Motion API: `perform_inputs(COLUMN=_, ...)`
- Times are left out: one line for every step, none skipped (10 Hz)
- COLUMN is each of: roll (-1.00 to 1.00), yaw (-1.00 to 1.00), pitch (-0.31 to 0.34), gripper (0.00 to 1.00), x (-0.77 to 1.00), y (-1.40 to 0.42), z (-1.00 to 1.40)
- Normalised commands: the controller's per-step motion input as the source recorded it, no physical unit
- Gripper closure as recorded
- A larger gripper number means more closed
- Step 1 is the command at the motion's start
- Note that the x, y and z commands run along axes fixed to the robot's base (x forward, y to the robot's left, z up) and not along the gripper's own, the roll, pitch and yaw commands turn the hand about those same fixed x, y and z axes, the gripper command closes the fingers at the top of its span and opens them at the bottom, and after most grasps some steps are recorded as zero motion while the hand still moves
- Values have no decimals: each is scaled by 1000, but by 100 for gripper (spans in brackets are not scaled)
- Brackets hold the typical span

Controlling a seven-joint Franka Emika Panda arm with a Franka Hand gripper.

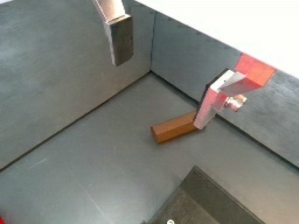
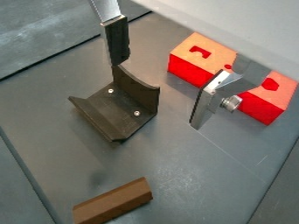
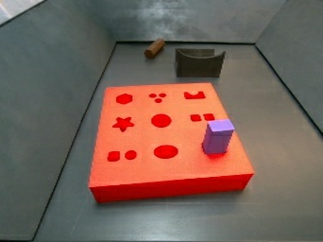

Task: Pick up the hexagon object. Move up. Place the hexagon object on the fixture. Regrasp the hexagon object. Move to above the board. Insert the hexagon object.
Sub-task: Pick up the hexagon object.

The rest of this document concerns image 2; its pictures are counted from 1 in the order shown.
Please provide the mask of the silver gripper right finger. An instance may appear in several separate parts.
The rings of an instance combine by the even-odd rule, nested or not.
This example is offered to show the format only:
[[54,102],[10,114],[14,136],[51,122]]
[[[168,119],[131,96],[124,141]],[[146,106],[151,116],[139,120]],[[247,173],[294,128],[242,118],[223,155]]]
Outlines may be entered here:
[[191,112],[191,126],[198,130],[218,108],[234,112],[242,103],[239,94],[257,88],[270,72],[267,66],[239,54],[233,63],[233,73],[219,70],[200,88]]

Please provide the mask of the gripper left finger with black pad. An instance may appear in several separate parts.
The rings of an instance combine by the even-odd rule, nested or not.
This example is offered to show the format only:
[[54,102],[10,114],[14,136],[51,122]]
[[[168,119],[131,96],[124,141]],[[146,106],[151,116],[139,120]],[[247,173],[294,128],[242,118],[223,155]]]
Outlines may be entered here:
[[118,0],[90,0],[90,6],[99,19],[111,66],[115,67],[128,59],[131,53],[127,16],[120,12]]

